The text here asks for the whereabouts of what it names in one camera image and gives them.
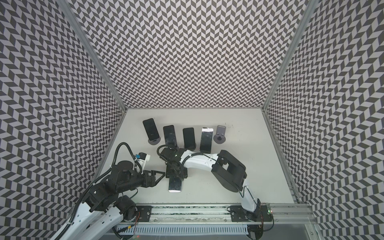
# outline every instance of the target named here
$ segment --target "white table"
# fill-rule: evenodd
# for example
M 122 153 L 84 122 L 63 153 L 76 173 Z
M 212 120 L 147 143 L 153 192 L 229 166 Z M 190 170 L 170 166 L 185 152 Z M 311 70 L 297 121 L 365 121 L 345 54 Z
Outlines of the white table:
M 148 143 L 142 121 L 153 118 L 161 137 L 155 146 Z M 174 125 L 177 144 L 184 147 L 182 129 L 194 127 L 196 150 L 199 151 L 201 128 L 211 127 L 216 133 L 216 126 L 227 127 L 226 142 L 216 144 L 212 140 L 212 153 L 227 150 L 246 166 L 250 188 L 261 202 L 293 203 L 291 192 L 285 180 L 283 170 L 275 152 L 271 137 L 260 109 L 129 109 L 122 123 L 113 147 L 103 166 L 102 173 L 110 167 L 116 147 L 126 142 L 134 154 L 144 152 L 151 155 L 145 170 L 166 171 L 166 165 L 156 149 L 164 142 L 163 127 Z M 122 146 L 117 162 L 132 161 L 128 150 Z M 225 189 L 214 175 L 199 169 L 188 169 L 188 178 L 182 183 L 180 193 L 168 192 L 169 180 L 163 178 L 156 187 L 138 188 L 139 193 L 133 198 L 141 204 L 226 204 L 240 203 L 238 193 Z M 135 191 L 124 194 L 131 196 Z

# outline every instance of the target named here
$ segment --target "smartphone screen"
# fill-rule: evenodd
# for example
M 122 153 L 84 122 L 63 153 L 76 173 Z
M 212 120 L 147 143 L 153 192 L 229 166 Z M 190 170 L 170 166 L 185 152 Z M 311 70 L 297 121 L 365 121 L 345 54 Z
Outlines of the smartphone screen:
M 163 127 L 166 145 L 177 147 L 175 127 L 173 125 Z
M 195 131 L 193 127 L 183 129 L 184 148 L 191 151 L 196 149 Z
M 214 134 L 213 128 L 204 127 L 201 130 L 201 142 L 200 142 L 200 151 L 201 152 L 211 153 L 213 134 Z
M 156 140 L 160 137 L 153 118 L 144 120 L 143 124 L 144 124 L 145 131 L 147 132 L 148 139 L 150 141 Z

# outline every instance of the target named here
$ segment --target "patterned side wall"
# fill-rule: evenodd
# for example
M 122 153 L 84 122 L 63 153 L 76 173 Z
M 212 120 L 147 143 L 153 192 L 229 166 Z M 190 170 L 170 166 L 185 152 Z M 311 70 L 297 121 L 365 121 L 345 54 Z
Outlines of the patterned side wall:
M 48 239 L 122 112 L 53 0 L 0 12 L 0 239 Z
M 308 0 L 69 0 L 130 108 L 261 107 Z
M 320 1 L 267 109 L 326 239 L 384 239 L 384 1 Z

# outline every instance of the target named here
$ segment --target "metal corner beam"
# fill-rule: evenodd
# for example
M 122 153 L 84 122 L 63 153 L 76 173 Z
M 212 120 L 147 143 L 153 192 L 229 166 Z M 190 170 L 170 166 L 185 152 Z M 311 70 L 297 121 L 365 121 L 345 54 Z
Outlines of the metal corner beam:
M 127 108 L 125 107 L 123 100 L 121 99 L 119 93 L 117 92 L 115 86 L 113 85 L 111 79 L 109 78 L 104 66 L 101 64 L 101 61 L 98 58 L 96 52 L 94 51 L 94 48 L 89 43 L 88 38 L 85 35 L 83 28 L 80 26 L 80 23 L 77 21 L 76 16 L 74 15 L 71 7 L 69 6 L 69 3 L 67 2 L 67 0 L 56 0 L 56 2 L 61 8 L 61 10 L 63 11 L 64 16 L 67 18 L 76 36 L 79 38 L 81 44 L 84 46 L 85 50 L 87 51 L 89 57 L 91 58 L 96 68 L 98 69 L 102 80 L 107 85 L 108 89 L 111 91 L 112 96 L 114 96 L 120 108 L 123 111 L 126 111 Z
M 295 181 L 294 181 L 293 176 L 291 174 L 291 171 L 289 170 L 287 160 L 285 159 L 283 150 L 281 149 L 280 143 L 277 140 L 275 132 L 273 131 L 271 122 L 269 121 L 269 118 L 268 118 L 267 114 L 265 113 L 265 111 L 262 111 L 262 113 L 263 113 L 263 117 L 264 117 L 264 120 L 265 120 L 265 124 L 266 124 L 266 126 L 268 128 L 268 131 L 269 131 L 269 134 L 271 136 L 273 146 L 275 147 L 277 158 L 280 161 L 280 165 L 281 165 L 281 168 L 283 170 L 285 179 L 286 179 L 286 181 L 288 183 L 288 186 L 289 186 L 290 189 L 292 189 L 292 191 L 293 191 L 293 193 L 294 193 L 294 195 L 296 197 L 296 201 L 298 203 L 302 203 L 303 201 L 301 199 L 299 190 L 296 187 L 296 184 L 295 184 Z
M 103 170 L 104 164 L 107 161 L 107 157 L 109 155 L 109 152 L 111 151 L 113 143 L 115 142 L 115 139 L 116 139 L 116 137 L 117 137 L 117 135 L 119 133 L 120 127 L 121 127 L 122 123 L 124 122 L 124 118 L 125 118 L 126 114 L 127 114 L 127 112 L 123 111 L 123 113 L 121 115 L 121 118 L 120 118 L 120 120 L 118 122 L 118 125 L 115 128 L 115 132 L 113 133 L 113 136 L 112 136 L 111 140 L 108 143 L 108 147 L 107 147 L 103 157 L 101 158 L 101 160 L 99 162 L 99 166 L 96 169 L 96 172 L 95 172 L 95 175 L 93 176 L 92 181 L 95 180 L 98 176 L 100 176 L 101 171 Z
M 276 78 L 272 83 L 271 90 L 268 93 L 268 96 L 265 99 L 263 110 L 266 110 L 271 103 L 277 88 L 279 87 L 281 80 L 285 74 L 285 71 L 292 60 L 293 54 L 295 53 L 297 47 L 299 46 L 300 40 L 303 37 L 304 31 L 311 20 L 311 17 L 316 9 L 319 0 L 309 0 L 307 8 L 304 11 L 303 17 L 299 22 L 299 26 L 296 29 L 296 32 L 293 36 L 292 42 L 288 47 L 287 53 L 281 63 L 280 69 L 277 72 Z

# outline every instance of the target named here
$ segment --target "phone stand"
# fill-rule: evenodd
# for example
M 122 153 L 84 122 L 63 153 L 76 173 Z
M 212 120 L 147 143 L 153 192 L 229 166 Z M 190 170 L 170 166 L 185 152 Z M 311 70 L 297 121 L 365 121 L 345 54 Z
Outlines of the phone stand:
M 222 144 L 225 142 L 225 126 L 217 125 L 216 135 L 214 136 L 214 141 L 217 144 Z
M 156 144 L 158 144 L 158 143 L 160 142 L 160 140 L 161 140 L 160 137 L 159 137 L 158 139 L 153 140 L 153 141 L 150 141 L 150 140 L 148 139 L 148 143 L 149 143 L 150 145 L 156 145 Z

